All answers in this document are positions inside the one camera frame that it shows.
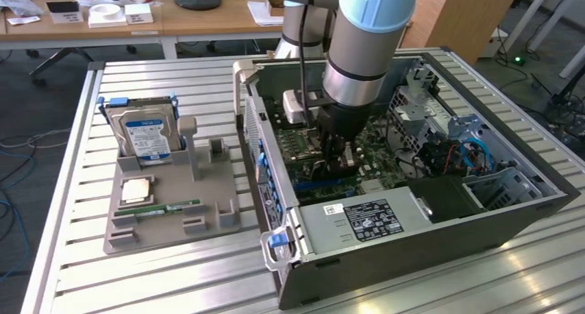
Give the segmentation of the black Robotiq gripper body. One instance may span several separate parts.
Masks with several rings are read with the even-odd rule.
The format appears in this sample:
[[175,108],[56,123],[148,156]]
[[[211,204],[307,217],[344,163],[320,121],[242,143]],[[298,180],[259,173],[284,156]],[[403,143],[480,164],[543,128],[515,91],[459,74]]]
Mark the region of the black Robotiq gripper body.
[[372,106],[328,104],[319,109],[317,129],[321,136],[353,140],[365,128]]

